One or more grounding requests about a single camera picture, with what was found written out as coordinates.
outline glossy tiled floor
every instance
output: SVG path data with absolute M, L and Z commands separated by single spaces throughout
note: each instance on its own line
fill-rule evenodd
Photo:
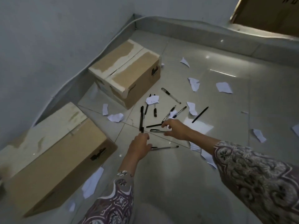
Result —
M 70 198 L 76 201 L 73 213 L 67 211 L 67 201 L 58 209 L 22 221 L 15 218 L 16 213 L 4 196 L 0 201 L 0 223 L 77 223 L 113 178 L 130 142 L 139 133 L 140 106 L 145 105 L 146 97 L 155 93 L 160 100 L 157 118 L 153 116 L 153 106 L 149 106 L 145 126 L 161 122 L 177 104 L 161 87 L 182 102 L 176 110 L 184 107 L 186 101 L 195 103 L 197 112 L 209 106 L 200 117 L 200 121 L 214 126 L 209 136 L 250 145 L 259 152 L 299 165 L 299 137 L 290 129 L 299 123 L 298 69 L 138 30 L 132 39 L 162 55 L 165 67 L 161 79 L 130 110 L 97 91 L 95 85 L 79 102 L 79 108 L 118 145 L 118 150 L 103 165 L 105 171 L 95 194 L 84 200 L 78 189 Z M 182 57 L 190 68 L 180 63 Z M 197 92 L 192 91 L 188 77 L 200 80 Z M 217 82 L 228 82 L 234 93 L 219 93 Z M 109 104 L 110 114 L 123 113 L 124 120 L 113 123 L 102 116 L 103 103 Z M 192 118 L 188 109 L 177 118 L 183 121 L 187 116 Z M 252 135 L 252 128 L 262 130 L 267 141 L 260 143 Z M 135 206 L 151 203 L 176 223 L 199 223 L 200 220 L 202 223 L 260 223 L 221 183 L 218 171 L 199 153 L 191 151 L 187 142 L 150 134 L 150 143 L 181 146 L 150 152 L 140 161 L 135 175 Z

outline box flap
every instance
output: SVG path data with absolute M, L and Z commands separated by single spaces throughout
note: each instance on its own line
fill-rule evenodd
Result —
M 5 188 L 22 213 L 26 213 L 49 196 L 65 177 L 106 140 L 106 135 L 87 119 L 11 178 Z
M 129 39 L 89 67 L 89 70 L 100 79 L 106 79 L 142 49 L 141 45 Z
M 68 103 L 0 151 L 0 175 L 5 181 L 16 175 L 87 117 Z
M 159 57 L 158 54 L 143 48 L 122 67 L 110 75 L 106 81 L 110 83 L 114 90 L 123 98 L 126 98 L 130 86 L 159 60 Z

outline person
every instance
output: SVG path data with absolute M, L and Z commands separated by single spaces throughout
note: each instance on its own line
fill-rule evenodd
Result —
M 169 119 L 164 135 L 195 143 L 213 155 L 222 182 L 260 219 L 268 223 L 299 223 L 299 169 L 250 147 L 203 135 Z M 87 211 L 80 224 L 128 223 L 133 211 L 133 177 L 138 162 L 151 149 L 140 133 L 129 146 L 119 173 Z

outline wall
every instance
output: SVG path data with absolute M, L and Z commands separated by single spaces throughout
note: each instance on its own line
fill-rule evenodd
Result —
M 239 0 L 134 0 L 135 13 L 226 26 Z
M 132 16 L 131 0 L 0 0 L 0 149 Z

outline cardboard box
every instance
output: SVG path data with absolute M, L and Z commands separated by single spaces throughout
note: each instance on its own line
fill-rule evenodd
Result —
M 117 149 L 117 146 L 90 119 L 75 120 L 76 117 L 84 115 L 75 105 L 70 103 L 66 106 L 69 108 L 62 108 L 63 115 L 61 110 L 59 115 L 57 114 L 59 111 L 53 114 L 58 120 L 57 130 L 63 127 L 59 124 L 59 116 L 65 116 L 67 110 L 70 112 L 66 121 L 75 121 L 77 126 L 16 173 L 9 170 L 15 169 L 14 164 L 21 157 L 15 156 L 15 160 L 7 161 L 5 164 L 0 162 L 0 172 L 5 176 L 5 189 L 24 217 L 61 206 Z M 9 151 L 13 153 L 16 149 L 22 149 L 24 144 L 28 145 L 26 150 L 34 155 L 37 151 L 32 150 L 29 145 L 38 144 L 39 141 L 34 141 L 30 131 L 25 139 L 14 140 L 14 145 L 17 141 L 23 141 L 19 148 L 10 144 L 5 148 L 4 155 L 8 157 Z M 46 133 L 46 137 L 53 137 L 51 129 Z
M 160 78 L 158 54 L 128 40 L 89 67 L 96 84 L 130 109 Z
M 240 0 L 232 22 L 299 37 L 299 0 Z

